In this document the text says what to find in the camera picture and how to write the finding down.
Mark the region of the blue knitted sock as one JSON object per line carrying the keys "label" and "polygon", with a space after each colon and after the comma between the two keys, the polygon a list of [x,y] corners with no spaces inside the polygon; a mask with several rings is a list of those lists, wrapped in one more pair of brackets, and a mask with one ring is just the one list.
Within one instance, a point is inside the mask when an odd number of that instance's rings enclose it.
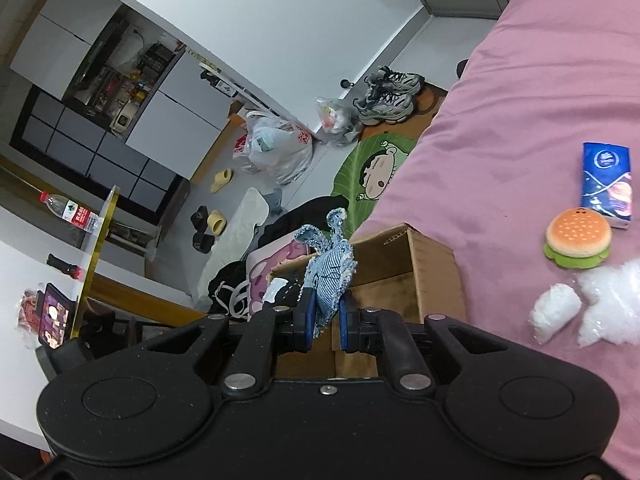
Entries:
{"label": "blue knitted sock", "polygon": [[318,338],[338,310],[338,304],[348,289],[356,272],[354,250],[344,237],[343,226],[347,219],[344,208],[332,209],[326,215],[329,235],[316,226],[305,224],[294,238],[314,250],[304,273],[303,286],[316,292],[312,336]]}

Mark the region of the cardboard box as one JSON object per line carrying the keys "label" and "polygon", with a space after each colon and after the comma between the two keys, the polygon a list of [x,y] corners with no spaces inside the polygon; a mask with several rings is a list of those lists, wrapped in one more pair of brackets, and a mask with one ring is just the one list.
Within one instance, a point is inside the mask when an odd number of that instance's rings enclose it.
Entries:
{"label": "cardboard box", "polygon": [[[360,308],[378,307],[421,323],[430,313],[465,322],[465,299],[454,252],[401,224],[352,242],[357,269],[349,290]],[[366,378],[378,374],[375,358],[340,349],[332,322],[307,353],[278,357],[277,378]]]}

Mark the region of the white stuffing bag small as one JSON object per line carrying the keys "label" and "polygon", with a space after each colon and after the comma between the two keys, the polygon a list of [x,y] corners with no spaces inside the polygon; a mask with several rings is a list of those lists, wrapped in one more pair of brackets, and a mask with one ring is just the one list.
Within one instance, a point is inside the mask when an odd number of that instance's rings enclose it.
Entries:
{"label": "white stuffing bag small", "polygon": [[536,300],[528,322],[538,344],[546,344],[582,310],[578,293],[567,284],[554,284]]}

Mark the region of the white stuffing bag large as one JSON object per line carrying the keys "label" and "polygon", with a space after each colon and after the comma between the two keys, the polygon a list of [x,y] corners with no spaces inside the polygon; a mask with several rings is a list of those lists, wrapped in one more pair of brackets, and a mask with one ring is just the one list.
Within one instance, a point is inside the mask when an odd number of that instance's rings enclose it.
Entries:
{"label": "white stuffing bag large", "polygon": [[600,340],[639,343],[639,259],[620,266],[599,266],[578,274],[577,284],[588,302],[578,330],[578,344]]}

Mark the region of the blue tissue pack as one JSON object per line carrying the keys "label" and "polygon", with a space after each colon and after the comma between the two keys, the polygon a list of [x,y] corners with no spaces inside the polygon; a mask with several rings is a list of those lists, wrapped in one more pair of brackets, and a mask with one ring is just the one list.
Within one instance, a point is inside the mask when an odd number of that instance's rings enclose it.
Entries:
{"label": "blue tissue pack", "polygon": [[580,206],[602,214],[614,229],[629,228],[632,219],[629,148],[596,142],[582,144]]}

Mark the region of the black clothes on floor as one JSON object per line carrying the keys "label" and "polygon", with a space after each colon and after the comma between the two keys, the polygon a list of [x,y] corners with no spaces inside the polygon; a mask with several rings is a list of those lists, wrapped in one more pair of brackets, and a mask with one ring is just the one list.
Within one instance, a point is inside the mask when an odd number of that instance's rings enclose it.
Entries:
{"label": "black clothes on floor", "polygon": [[260,310],[271,270],[309,252],[294,240],[295,232],[304,224],[327,231],[326,215],[335,208],[347,209],[348,205],[349,200],[343,195],[320,196],[260,226],[242,257],[222,266],[208,282],[203,298],[208,314],[231,315],[237,321],[245,321]]}

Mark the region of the white towel on floor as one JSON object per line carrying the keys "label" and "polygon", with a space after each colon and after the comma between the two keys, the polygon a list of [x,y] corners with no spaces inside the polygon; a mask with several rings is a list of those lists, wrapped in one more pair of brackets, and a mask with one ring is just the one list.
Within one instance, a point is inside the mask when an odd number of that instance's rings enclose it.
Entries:
{"label": "white towel on floor", "polygon": [[196,292],[198,297],[208,294],[208,284],[227,264],[239,261],[254,240],[255,231],[269,216],[269,205],[256,188],[249,188],[224,232],[217,238],[204,266]]}

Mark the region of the yellow slipper near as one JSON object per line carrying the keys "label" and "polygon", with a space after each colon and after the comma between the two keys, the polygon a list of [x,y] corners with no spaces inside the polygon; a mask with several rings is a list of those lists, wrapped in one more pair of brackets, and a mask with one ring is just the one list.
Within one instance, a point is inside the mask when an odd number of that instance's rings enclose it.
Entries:
{"label": "yellow slipper near", "polygon": [[212,231],[213,236],[219,236],[227,225],[226,217],[218,210],[213,210],[207,217],[207,225]]}

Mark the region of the yellow slipper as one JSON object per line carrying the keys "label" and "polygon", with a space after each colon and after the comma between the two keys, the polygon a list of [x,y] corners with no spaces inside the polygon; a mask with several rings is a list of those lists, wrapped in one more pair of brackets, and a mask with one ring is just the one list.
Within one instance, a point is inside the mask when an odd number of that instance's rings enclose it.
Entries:
{"label": "yellow slipper", "polygon": [[213,236],[219,236],[227,225],[226,217],[218,210],[213,210],[207,217],[207,225],[212,231]]}
{"label": "yellow slipper", "polygon": [[209,187],[209,192],[212,194],[218,193],[222,188],[230,183],[234,175],[234,171],[231,168],[218,171],[214,175],[214,180]]}

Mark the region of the green cartoon floor mat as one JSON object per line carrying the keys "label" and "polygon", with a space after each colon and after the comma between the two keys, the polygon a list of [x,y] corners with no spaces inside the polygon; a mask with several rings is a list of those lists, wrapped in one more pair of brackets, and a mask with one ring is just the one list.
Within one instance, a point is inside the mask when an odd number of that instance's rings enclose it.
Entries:
{"label": "green cartoon floor mat", "polygon": [[343,226],[346,237],[351,237],[367,220],[415,146],[416,140],[383,132],[360,141],[345,158],[334,178],[331,195],[348,200]]}

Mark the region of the black slipper pair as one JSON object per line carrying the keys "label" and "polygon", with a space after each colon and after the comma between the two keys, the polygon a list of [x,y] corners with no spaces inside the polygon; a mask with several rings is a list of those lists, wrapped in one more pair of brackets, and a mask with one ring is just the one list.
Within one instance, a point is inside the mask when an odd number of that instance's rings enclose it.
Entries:
{"label": "black slipper pair", "polygon": [[190,222],[194,227],[192,246],[202,254],[208,254],[215,244],[215,237],[212,234],[207,233],[208,216],[209,212],[207,207],[202,205],[199,206],[198,210],[191,214],[190,217]]}

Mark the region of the yellow slipper far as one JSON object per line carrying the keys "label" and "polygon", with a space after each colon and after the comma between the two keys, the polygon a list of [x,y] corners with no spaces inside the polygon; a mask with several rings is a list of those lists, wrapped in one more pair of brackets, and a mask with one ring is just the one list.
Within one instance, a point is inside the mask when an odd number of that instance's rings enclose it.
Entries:
{"label": "yellow slipper far", "polygon": [[234,175],[234,171],[231,168],[218,171],[214,175],[214,180],[209,187],[209,192],[212,194],[218,193],[222,188],[230,183]]}

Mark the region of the large white plastic bag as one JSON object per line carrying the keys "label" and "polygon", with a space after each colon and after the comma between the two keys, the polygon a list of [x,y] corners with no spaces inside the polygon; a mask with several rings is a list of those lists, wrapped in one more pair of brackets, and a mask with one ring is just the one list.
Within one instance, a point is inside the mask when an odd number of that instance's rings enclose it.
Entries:
{"label": "large white plastic bag", "polygon": [[314,154],[314,136],[298,122],[251,110],[245,116],[245,130],[232,152],[239,168],[262,172],[277,185],[287,185],[309,167]]}

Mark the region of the small clear trash bag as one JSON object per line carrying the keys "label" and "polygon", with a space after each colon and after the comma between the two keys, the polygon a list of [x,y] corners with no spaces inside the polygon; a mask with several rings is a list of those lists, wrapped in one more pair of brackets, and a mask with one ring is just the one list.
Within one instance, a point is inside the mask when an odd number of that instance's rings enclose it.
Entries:
{"label": "small clear trash bag", "polygon": [[318,98],[316,109],[320,120],[317,134],[320,141],[345,146],[357,140],[362,122],[352,106],[340,99]]}

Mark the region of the grey sneaker pair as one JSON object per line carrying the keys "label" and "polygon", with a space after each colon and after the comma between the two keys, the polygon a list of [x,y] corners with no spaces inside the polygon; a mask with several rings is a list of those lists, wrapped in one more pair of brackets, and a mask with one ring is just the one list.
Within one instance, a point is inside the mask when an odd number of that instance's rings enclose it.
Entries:
{"label": "grey sneaker pair", "polygon": [[399,124],[416,110],[416,96],[424,88],[425,79],[415,73],[396,72],[381,66],[364,77],[366,94],[352,101],[360,122],[365,126]]}

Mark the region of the white kitchen cabinet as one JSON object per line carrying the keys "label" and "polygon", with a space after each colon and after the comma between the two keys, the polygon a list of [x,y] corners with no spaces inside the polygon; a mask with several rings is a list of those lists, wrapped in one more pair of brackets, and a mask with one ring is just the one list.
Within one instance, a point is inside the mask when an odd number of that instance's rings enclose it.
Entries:
{"label": "white kitchen cabinet", "polygon": [[126,144],[181,177],[191,179],[228,124],[232,88],[186,52],[144,104]]}

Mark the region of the burger plush toy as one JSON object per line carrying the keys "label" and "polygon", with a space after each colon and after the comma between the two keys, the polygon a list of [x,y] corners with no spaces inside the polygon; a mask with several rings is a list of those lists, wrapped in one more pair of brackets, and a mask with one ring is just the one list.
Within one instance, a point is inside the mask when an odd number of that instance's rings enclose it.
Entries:
{"label": "burger plush toy", "polygon": [[612,229],[605,216],[587,208],[558,214],[547,226],[544,255],[564,269],[589,270],[611,253]]}

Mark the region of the water bottle red label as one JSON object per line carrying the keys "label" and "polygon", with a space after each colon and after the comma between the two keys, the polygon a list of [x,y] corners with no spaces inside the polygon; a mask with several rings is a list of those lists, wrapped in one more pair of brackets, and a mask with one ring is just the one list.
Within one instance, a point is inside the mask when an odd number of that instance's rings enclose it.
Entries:
{"label": "water bottle red label", "polygon": [[55,217],[78,229],[87,233],[97,233],[100,230],[102,220],[98,214],[65,196],[42,192],[40,202],[45,204]]}

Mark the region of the white round table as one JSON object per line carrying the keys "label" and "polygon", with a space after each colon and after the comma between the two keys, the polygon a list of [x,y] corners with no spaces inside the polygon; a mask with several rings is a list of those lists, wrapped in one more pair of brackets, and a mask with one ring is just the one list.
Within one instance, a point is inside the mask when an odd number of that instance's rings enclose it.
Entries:
{"label": "white round table", "polygon": [[118,196],[114,186],[84,252],[54,259],[71,274],[47,264],[53,250],[43,243],[46,234],[27,231],[25,221],[1,211],[1,433],[32,448],[49,448],[37,422],[37,401],[54,374],[52,352],[81,324],[82,300]]}

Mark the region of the pink bed sheet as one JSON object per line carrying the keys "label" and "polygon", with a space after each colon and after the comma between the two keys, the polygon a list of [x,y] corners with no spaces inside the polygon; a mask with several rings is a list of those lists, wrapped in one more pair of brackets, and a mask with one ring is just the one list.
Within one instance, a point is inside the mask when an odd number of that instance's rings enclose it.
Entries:
{"label": "pink bed sheet", "polygon": [[544,256],[587,142],[639,148],[639,0],[511,0],[359,236],[405,223],[452,249],[470,321],[532,344]]}

